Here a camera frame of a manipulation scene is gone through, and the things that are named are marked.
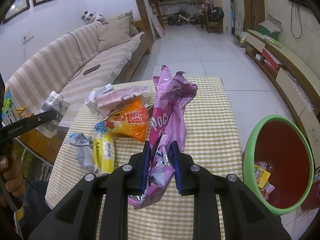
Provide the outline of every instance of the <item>striped sofa cover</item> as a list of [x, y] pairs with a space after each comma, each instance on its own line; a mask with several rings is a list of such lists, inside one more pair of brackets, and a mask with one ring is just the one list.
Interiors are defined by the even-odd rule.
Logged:
[[[127, 43], [98, 53], [96, 28], [101, 24], [94, 22], [73, 30], [28, 59], [6, 83], [17, 106], [27, 106], [33, 114], [38, 114], [47, 97], [55, 91], [71, 103], [60, 123], [70, 127], [84, 99], [94, 88], [113, 83], [138, 48], [143, 35], [139, 33]], [[85, 70], [98, 64], [101, 65], [98, 70], [83, 75]]]

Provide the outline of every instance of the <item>human hand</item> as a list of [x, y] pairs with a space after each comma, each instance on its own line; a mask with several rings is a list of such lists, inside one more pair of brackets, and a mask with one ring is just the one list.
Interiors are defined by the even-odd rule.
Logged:
[[[4, 155], [0, 156], [0, 173], [6, 180], [5, 187], [13, 196], [20, 197], [25, 192], [25, 185], [22, 182], [21, 162], [17, 160], [14, 152], [11, 153], [11, 161]], [[7, 207], [8, 203], [0, 192], [0, 206]]]

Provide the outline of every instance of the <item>orange snack bag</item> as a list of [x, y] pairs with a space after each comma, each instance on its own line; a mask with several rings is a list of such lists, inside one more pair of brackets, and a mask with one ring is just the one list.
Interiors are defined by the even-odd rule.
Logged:
[[144, 142], [147, 136], [148, 112], [142, 99], [137, 98], [124, 110], [111, 115], [106, 121], [107, 132], [125, 134]]

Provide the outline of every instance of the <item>checkered tablecloth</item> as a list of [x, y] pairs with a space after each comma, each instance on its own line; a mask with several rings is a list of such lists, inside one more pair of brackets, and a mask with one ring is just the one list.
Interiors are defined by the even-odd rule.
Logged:
[[[199, 89], [195, 99], [187, 105], [184, 115], [187, 127], [184, 152], [190, 154], [196, 164], [207, 168], [211, 173], [220, 176], [234, 173], [242, 179], [242, 153], [238, 130], [222, 80], [190, 78], [189, 81], [197, 84]], [[114, 85], [114, 88], [132, 85], [153, 85], [153, 81], [119, 84]], [[147, 96], [147, 100], [152, 104], [154, 98], [155, 90]], [[98, 121], [85, 105], [82, 106], [67, 138], [74, 132], [92, 136]], [[119, 167], [128, 163], [132, 154], [141, 152], [144, 144], [132, 138], [114, 138], [114, 145], [115, 167]], [[52, 206], [55, 206], [87, 173], [80, 168], [75, 154], [75, 147], [69, 144], [62, 145], [45, 196]], [[218, 209], [221, 239], [225, 239], [219, 198]], [[193, 196], [178, 195], [173, 178], [160, 202], [140, 210], [128, 207], [128, 230], [130, 240], [192, 239]]]

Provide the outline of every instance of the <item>green trash can rim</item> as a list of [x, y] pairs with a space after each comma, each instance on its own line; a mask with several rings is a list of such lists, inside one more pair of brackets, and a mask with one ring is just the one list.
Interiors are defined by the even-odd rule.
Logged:
[[[256, 179], [255, 179], [255, 174], [254, 174], [254, 169], [253, 164], [254, 164], [254, 154], [255, 154], [255, 147], [256, 147], [256, 142], [258, 139], [258, 135], [260, 133], [260, 130], [262, 129], [262, 127], [270, 122], [270, 121], [282, 121], [285, 122], [286, 124], [288, 124], [289, 126], [291, 126], [299, 135], [299, 137], [301, 138], [304, 146], [306, 147], [307, 153], [308, 153], [308, 158], [309, 158], [309, 163], [310, 163], [310, 175], [309, 175], [309, 182], [308, 182], [308, 187], [305, 191], [305, 193], [303, 194], [303, 196], [300, 198], [300, 200], [293, 206], [289, 207], [289, 208], [285, 208], [285, 209], [281, 209], [281, 208], [276, 208], [274, 206], [272, 206], [271, 204], [269, 204], [263, 197], [262, 194], [259, 190], [259, 187], [257, 185]], [[301, 131], [299, 130], [299, 128], [293, 123], [291, 122], [289, 119], [280, 116], [280, 115], [269, 115], [265, 118], [263, 118], [253, 129], [252, 133], [249, 136], [248, 142], [247, 142], [247, 146], [245, 149], [245, 154], [244, 154], [244, 165], [243, 165], [243, 175], [244, 175], [244, 183], [252, 190], [252, 192], [261, 200], [261, 202], [276, 216], [281, 216], [281, 215], [285, 215], [288, 214], [292, 211], [294, 211], [295, 209], [297, 209], [297, 207], [299, 205], [302, 204], [302, 202], [306, 199], [306, 197], [309, 194], [309, 191], [311, 189], [312, 186], [312, 180], [313, 180], [313, 173], [314, 173], [314, 167], [313, 167], [313, 157], [312, 157], [312, 153], [309, 147], [309, 144], [307, 142], [307, 140], [305, 139], [305, 137], [303, 136], [303, 134], [301, 133]]]

